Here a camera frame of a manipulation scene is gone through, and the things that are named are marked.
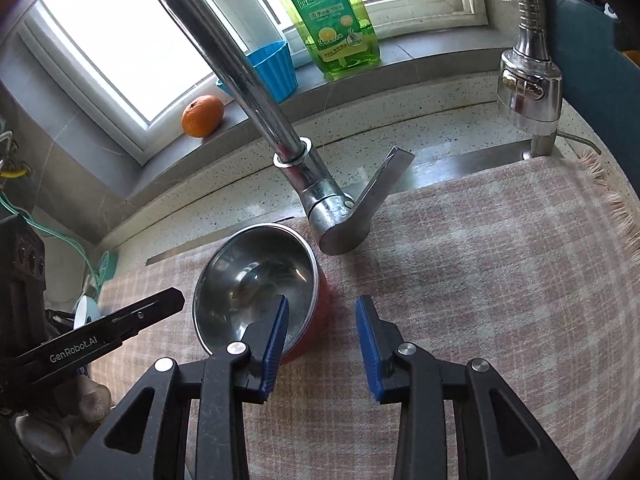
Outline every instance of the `plaid cloth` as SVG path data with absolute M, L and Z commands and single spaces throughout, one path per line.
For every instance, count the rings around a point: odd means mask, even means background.
M 245 406 L 252 479 L 392 477 L 399 407 L 367 391 L 353 317 L 361 294 L 437 358 L 488 359 L 578 477 L 606 478 L 640 426 L 640 271 L 603 192 L 578 162 L 537 158 L 391 196 L 359 248 L 316 250 L 330 323 L 315 349 L 280 369 L 267 404 Z M 287 223 L 311 240 L 305 219 Z M 168 286 L 186 298 L 183 312 L 94 363 L 115 400 L 161 356 L 205 356 L 191 299 L 221 243 L 105 284 L 107 311 Z M 450 416 L 448 430 L 456 478 Z M 188 463 L 193 441 L 192 431 Z

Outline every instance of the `white window frame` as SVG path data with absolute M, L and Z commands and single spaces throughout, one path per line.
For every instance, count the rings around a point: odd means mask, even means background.
M 215 1 L 218 15 L 228 20 L 249 51 L 284 37 L 295 66 L 311 61 L 296 29 L 280 32 L 263 0 Z M 484 0 L 374 0 L 365 5 L 380 39 L 419 30 L 487 24 Z M 180 136 L 182 111 L 194 98 L 213 94 L 225 103 L 232 100 L 217 88 L 218 78 L 211 73 L 147 121 L 88 60 L 42 1 L 33 6 L 19 31 L 60 87 L 141 165 Z

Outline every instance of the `dish soap bottle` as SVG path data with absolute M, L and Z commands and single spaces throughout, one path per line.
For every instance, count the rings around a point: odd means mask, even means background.
M 362 0 L 281 0 L 318 68 L 328 76 L 380 61 Z

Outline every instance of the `stainless steel bowl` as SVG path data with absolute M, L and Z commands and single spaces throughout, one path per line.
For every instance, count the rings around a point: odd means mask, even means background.
M 242 338 L 264 314 L 266 300 L 289 300 L 283 356 L 305 334 L 318 306 L 322 271 L 309 244 L 293 229 L 256 224 L 234 234 L 202 271 L 193 297 L 193 322 L 212 354 Z

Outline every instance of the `green label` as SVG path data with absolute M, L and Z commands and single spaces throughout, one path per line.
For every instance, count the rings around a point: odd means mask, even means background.
M 326 62 L 367 49 L 349 0 L 291 0 Z

